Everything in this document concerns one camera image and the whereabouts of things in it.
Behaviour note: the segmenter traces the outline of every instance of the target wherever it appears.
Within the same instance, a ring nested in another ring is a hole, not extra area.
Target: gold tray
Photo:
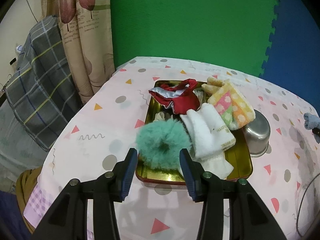
[[[181,81],[177,80],[158,80],[155,83],[155,87],[159,87],[162,84],[168,84],[169,86],[178,85]],[[201,85],[205,82],[198,82],[196,89],[201,89]],[[203,102],[206,102],[209,95],[205,94]],[[145,124],[153,122],[155,116],[160,111],[173,114],[171,109],[165,109],[161,106],[153,97],[151,97],[149,108]],[[237,180],[240,178],[247,179],[253,172],[251,157],[247,143],[245,141],[242,129],[231,131],[236,138],[236,144],[230,149],[225,151],[226,160],[234,167],[233,171],[227,177],[227,180]],[[161,170],[151,169],[144,165],[143,160],[138,156],[138,165],[136,168],[136,176],[139,180],[148,183],[157,184],[170,184],[170,185],[185,185],[185,181],[180,173],[176,170]]]

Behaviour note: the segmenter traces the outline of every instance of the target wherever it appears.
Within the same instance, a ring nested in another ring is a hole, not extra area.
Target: gray plaid fabric
[[[6,87],[8,102],[26,132],[48,151],[82,106],[56,17],[31,29],[17,67]]]

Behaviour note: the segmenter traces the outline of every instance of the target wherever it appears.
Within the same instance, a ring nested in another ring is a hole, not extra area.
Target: beige cloth
[[[33,189],[37,185],[37,178],[40,175],[41,170],[42,166],[34,170],[27,170],[23,172],[19,176],[16,184],[16,196],[18,206],[22,214],[23,220],[31,233],[35,231],[35,228],[28,222],[28,220],[26,220],[26,218],[23,216],[23,212],[26,208],[26,205],[28,203]]]
[[[42,16],[58,15],[63,47],[83,103],[115,71],[110,0],[41,0]]]

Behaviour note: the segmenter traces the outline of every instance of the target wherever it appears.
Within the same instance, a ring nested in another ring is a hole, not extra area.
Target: fluffy ball
[[[190,138],[182,123],[173,119],[141,127],[136,144],[146,165],[163,170],[180,168],[180,150],[191,148]]]

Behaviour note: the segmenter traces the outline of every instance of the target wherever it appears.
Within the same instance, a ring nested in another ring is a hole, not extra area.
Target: stainless steel pot
[[[255,110],[256,118],[243,127],[250,156],[260,157],[268,149],[270,138],[270,125],[263,114]]]

